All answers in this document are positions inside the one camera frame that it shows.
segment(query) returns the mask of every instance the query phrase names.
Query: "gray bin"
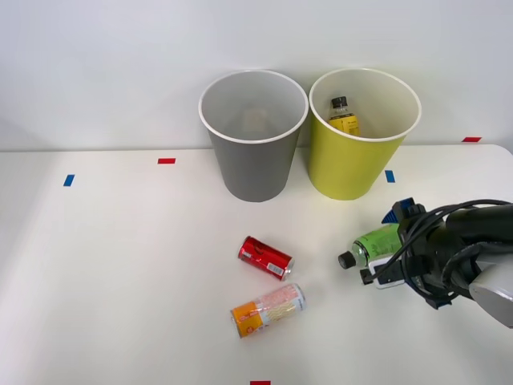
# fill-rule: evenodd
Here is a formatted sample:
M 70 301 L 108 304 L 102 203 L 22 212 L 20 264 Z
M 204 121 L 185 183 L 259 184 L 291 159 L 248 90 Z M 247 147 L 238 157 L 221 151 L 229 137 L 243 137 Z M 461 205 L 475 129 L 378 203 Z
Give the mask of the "gray bin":
M 229 192 L 262 202 L 283 190 L 308 108 L 301 86 L 272 71 L 237 72 L 206 89 L 200 118 Z

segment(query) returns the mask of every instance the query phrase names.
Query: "white table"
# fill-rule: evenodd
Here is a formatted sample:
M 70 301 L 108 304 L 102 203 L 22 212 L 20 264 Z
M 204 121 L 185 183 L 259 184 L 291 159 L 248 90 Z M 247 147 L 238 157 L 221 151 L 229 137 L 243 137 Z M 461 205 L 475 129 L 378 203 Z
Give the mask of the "white table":
M 476 303 L 362 286 L 337 255 L 406 197 L 513 201 L 513 156 L 401 147 L 395 184 L 332 201 L 304 155 L 251 204 L 209 150 L 0 154 L 0 384 L 511 384 L 513 332 Z M 239 339 L 230 309 L 282 285 L 236 259 L 248 234 L 296 258 L 309 307 Z

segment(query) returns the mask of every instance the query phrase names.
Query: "bottle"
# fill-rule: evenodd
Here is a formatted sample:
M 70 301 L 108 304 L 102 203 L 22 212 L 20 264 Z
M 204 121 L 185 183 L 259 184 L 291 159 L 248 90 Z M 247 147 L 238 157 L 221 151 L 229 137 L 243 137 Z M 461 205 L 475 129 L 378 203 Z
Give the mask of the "bottle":
M 345 96 L 331 99 L 331 113 L 329 114 L 328 123 L 331 127 L 346 134 L 360 136 L 358 119 L 352 112 L 348 111 Z
M 390 223 L 356 238 L 351 250 L 338 256 L 338 263 L 343 269 L 365 267 L 370 261 L 395 253 L 401 248 L 398 228 L 397 223 Z

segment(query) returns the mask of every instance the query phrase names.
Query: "orange can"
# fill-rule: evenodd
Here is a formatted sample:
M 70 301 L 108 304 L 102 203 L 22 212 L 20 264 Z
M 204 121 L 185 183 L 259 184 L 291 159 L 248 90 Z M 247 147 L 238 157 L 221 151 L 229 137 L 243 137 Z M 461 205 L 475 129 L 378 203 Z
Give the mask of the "orange can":
M 236 307 L 232 310 L 232 320 L 239 336 L 243 338 L 305 308 L 306 301 L 301 288 L 290 283 Z

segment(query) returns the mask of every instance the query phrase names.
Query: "white wall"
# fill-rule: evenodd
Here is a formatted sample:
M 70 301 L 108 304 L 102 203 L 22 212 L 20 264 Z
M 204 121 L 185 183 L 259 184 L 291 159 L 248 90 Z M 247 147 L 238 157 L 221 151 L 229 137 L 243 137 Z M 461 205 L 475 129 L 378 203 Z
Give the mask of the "white wall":
M 3 0 L 0 149 L 209 147 L 197 101 L 226 71 L 308 91 L 356 66 L 417 91 L 411 143 L 513 149 L 512 16 L 511 0 Z

